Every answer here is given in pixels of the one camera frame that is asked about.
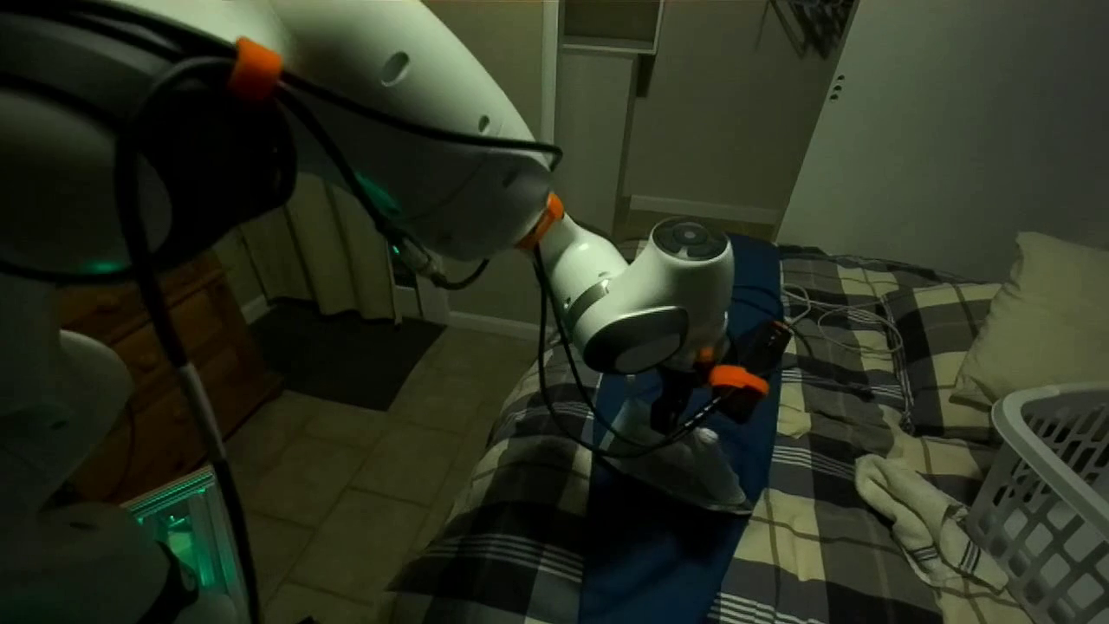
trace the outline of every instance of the laundry basket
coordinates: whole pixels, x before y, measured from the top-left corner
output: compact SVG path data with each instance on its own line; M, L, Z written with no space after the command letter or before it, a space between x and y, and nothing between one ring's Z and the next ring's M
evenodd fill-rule
M1109 624L1109 385L1012 392L970 537L1036 621Z

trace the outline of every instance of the wooden dresser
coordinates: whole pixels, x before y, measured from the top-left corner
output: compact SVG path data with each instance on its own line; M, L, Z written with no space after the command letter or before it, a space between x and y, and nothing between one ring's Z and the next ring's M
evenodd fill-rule
M239 305L211 260L170 270L163 295L208 385L222 433L232 433L281 388L281 378L256 357ZM107 440L73 475L76 496L118 503L198 468L204 461L201 437L146 322L139 291L132 284L66 288L59 295L59 322L114 347L135 381L135 395Z

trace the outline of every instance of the bed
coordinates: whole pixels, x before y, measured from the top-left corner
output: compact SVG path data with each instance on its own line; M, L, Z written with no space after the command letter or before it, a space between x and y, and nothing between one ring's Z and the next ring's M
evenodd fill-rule
M873 513L856 489L863 454L901 458L960 503L970 503L984 478L991 437L943 437L943 426L908 423L908 413L922 406L911 392L911 361L929 361L932 354L922 350L929 340L939 350L943 340L936 333L908 336L911 322L925 319L918 309L901 315L908 319L905 336L894 333L891 302L901 291L943 288L946 281L918 267L818 250L776 250L776 277L787 291L787 312L797 319L797 340L787 347L769 416L766 485L752 517L735 530L728 565L714 575L704 610L679 617L655 610L658 617L648 621L1026 621L1005 589L925 582L898 544L891 517ZM957 291L957 305L974 333L974 302ZM548 354L548 385L561 423L589 430L589 409L579 406L558 350ZM596 569L589 565L596 544L589 537L589 510L596 510L589 485L596 471L606 468L551 423L537 371L530 371L506 399L489 451L447 527L395 575L388 617L579 621L600 600L589 589L589 569ZM652 600L658 600L652 586L610 596L610 603ZM589 610L582 621L645 617Z

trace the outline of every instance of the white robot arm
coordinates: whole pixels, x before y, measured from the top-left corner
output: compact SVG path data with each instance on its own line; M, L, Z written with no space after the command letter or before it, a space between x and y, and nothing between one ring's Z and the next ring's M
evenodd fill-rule
M229 97L236 38L284 59L270 101ZM135 118L187 59L204 73ZM627 263L575 225L551 194L551 149L419 0L3 3L0 118L0 617L128 621L173 569L107 510L42 517L128 392L114 354L59 340L49 288L31 284L132 274L121 132L156 263L277 208L312 170L350 184L402 257L530 246L600 371L693 361L728 326L728 239L669 222Z
M288 90L343 149L378 222L409 239L399 243L402 250L485 260L527 239L555 201L551 153L534 146L513 101L419 0L128 0L128 14L114 10L111 3L73 3L55 24L3 14L10 35L0 52L10 66L0 76L14 73L94 107L118 107L135 101L135 87L156 80L173 55L253 38L284 59ZM180 24L173 31L184 42L142 28L149 17L159 17L163 28ZM166 52L121 45L83 24L114 24ZM62 73L66 49L83 55L69 73ZM0 187L3 201L21 208L3 218L0 263L125 267L114 229L111 128L10 90L0 90L0 111L17 118L0 128L0 153L10 163ZM298 170L347 184L302 125L291 125L291 146ZM180 208L163 170L142 173L142 211L152 236L173 239L191 205ZM198 232L211 243L246 215L218 215ZM55 229L73 218L83 218L80 232ZM665 225L631 267L568 215L548 222L544 232L534 243L541 243L561 319L593 367L645 371L721 336L731 246L710 229Z

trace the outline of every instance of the tile floor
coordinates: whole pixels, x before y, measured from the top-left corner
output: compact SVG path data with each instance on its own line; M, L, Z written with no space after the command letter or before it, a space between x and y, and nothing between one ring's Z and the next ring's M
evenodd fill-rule
M447 329L388 413L284 392L229 440L270 624L374 621L530 357L530 340Z

